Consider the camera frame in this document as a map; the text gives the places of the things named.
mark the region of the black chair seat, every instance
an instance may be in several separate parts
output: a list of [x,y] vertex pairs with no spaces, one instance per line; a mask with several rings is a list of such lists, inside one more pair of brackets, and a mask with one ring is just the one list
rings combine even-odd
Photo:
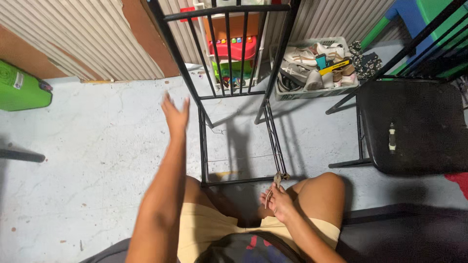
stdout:
[[[468,171],[468,129],[451,84],[371,81],[359,89],[366,145],[381,172],[421,175]],[[395,124],[396,152],[388,148]]]

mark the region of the dark t-shirt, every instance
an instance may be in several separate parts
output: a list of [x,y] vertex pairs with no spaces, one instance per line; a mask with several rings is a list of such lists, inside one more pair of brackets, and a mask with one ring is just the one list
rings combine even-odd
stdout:
[[229,234],[213,242],[196,263],[303,263],[282,239],[266,231]]

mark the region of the person's left arm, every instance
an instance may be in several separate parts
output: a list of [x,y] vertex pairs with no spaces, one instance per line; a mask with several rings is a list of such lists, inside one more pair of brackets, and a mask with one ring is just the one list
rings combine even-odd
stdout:
[[176,262],[180,212],[185,187],[189,99],[182,111],[165,94],[161,104],[170,142],[153,182],[143,197],[128,249],[127,263]]

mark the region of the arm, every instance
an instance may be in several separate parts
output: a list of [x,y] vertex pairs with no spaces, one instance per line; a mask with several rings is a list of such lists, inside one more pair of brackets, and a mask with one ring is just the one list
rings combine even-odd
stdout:
[[[293,205],[293,201],[281,186],[271,187],[273,196],[268,201],[268,208],[274,211],[276,218],[286,225],[294,242],[316,263],[346,262],[334,249],[325,243]],[[265,204],[267,193],[262,193],[260,201]]]
[[128,249],[127,263],[175,262],[185,187],[185,128],[189,99],[178,111],[165,94],[161,104],[170,142],[153,182],[143,197]]

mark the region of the red toy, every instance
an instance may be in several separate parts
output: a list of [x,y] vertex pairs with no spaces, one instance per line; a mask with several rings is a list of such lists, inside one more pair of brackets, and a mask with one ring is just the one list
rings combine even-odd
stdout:
[[[257,37],[252,36],[252,40],[247,40],[245,43],[245,60],[253,59],[255,55],[255,46],[257,44]],[[227,58],[227,43],[219,43],[216,44],[216,48],[218,50],[219,57],[226,57]],[[210,54],[214,55],[213,50],[213,43],[208,41],[208,49],[210,50]],[[231,43],[231,56],[236,60],[242,60],[242,42],[240,43]]]

